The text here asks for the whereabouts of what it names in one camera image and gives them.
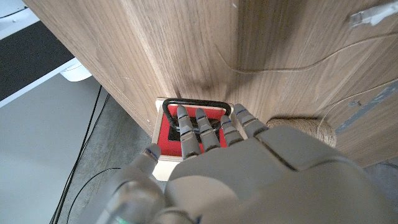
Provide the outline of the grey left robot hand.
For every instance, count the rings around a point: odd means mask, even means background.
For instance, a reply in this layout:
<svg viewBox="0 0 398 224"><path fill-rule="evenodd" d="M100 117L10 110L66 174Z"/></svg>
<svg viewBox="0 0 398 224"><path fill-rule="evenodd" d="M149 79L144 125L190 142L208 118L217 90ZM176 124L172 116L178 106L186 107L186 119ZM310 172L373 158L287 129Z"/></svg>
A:
<svg viewBox="0 0 398 224"><path fill-rule="evenodd" d="M202 109L177 108L183 160L165 189L151 175L161 151L148 146L89 202L79 223L396 223L397 213L365 171L336 149L289 126L267 127L243 105L241 135L221 118L221 147Z"/></svg>

